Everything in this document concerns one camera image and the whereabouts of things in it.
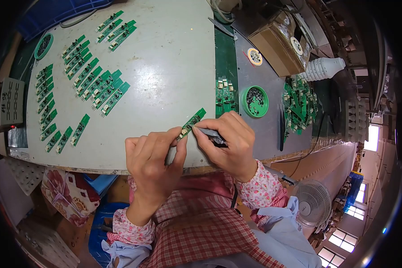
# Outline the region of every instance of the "white power cable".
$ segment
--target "white power cable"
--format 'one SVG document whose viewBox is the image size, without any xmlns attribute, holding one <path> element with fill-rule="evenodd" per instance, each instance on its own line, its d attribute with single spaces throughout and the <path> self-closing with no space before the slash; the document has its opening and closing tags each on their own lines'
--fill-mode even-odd
<svg viewBox="0 0 402 268">
<path fill-rule="evenodd" d="M 233 21 L 235 21 L 234 18 L 228 19 L 228 18 L 225 17 L 224 14 L 229 14 L 230 12 L 225 12 L 225 11 L 223 11 L 223 10 L 220 10 L 220 8 L 217 6 L 216 0 L 206 0 L 206 1 L 207 1 L 207 3 L 210 5 L 210 7 L 211 7 L 212 9 L 217 10 L 217 12 L 219 13 L 219 15 L 220 15 L 220 16 L 222 17 L 222 19 L 224 19 L 226 22 L 233 22 Z M 239 2 L 239 3 L 238 3 L 238 9 L 241 10 L 241 8 L 243 8 L 243 3 L 241 2 L 241 0 L 238 0 L 238 2 Z"/>
</svg>

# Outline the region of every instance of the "stack of white lamp housings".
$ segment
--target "stack of white lamp housings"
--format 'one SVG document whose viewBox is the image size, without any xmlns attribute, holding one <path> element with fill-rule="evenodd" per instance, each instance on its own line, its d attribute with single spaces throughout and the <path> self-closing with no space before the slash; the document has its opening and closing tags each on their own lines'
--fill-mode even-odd
<svg viewBox="0 0 402 268">
<path fill-rule="evenodd" d="M 365 100 L 346 101 L 345 140 L 362 142 L 368 139 L 369 122 L 366 118 Z"/>
</svg>

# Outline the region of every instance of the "plaid fabric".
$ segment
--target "plaid fabric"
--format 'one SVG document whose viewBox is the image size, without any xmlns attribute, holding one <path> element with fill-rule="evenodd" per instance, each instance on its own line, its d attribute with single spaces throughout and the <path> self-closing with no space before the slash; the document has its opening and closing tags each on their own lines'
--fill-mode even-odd
<svg viewBox="0 0 402 268">
<path fill-rule="evenodd" d="M 233 194 L 233 178 L 222 174 L 224 184 Z M 132 177 L 128 180 L 135 192 L 135 181 Z M 265 267 L 284 268 L 257 247 L 257 238 L 236 210 L 230 208 L 231 202 L 230 198 L 214 193 L 188 199 L 181 191 L 173 191 L 152 217 L 156 224 L 153 251 L 139 267 L 173 267 L 245 252 Z"/>
</svg>

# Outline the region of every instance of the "blue plastic crate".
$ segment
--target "blue plastic crate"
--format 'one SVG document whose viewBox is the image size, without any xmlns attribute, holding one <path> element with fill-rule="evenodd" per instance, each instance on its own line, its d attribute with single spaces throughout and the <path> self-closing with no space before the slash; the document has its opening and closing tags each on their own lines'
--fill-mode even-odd
<svg viewBox="0 0 402 268">
<path fill-rule="evenodd" d="M 104 268 L 110 262 L 110 254 L 105 252 L 101 247 L 101 241 L 107 240 L 107 231 L 102 230 L 104 218 L 113 218 L 113 213 L 117 209 L 123 209 L 128 206 L 129 204 L 126 203 L 108 203 L 107 196 L 105 196 L 102 198 L 100 206 L 96 209 L 88 241 L 88 250 L 99 265 Z"/>
<path fill-rule="evenodd" d="M 113 0 L 39 0 L 21 18 L 17 25 L 25 41 L 62 21 L 110 5 Z"/>
</svg>

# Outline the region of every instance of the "cardboard box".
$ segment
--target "cardboard box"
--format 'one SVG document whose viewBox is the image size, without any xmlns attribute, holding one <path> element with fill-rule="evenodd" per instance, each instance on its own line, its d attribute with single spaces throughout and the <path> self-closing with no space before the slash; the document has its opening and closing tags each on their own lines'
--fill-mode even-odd
<svg viewBox="0 0 402 268">
<path fill-rule="evenodd" d="M 281 12 L 274 21 L 251 34 L 249 40 L 279 77 L 305 72 L 311 46 L 291 14 Z"/>
</svg>

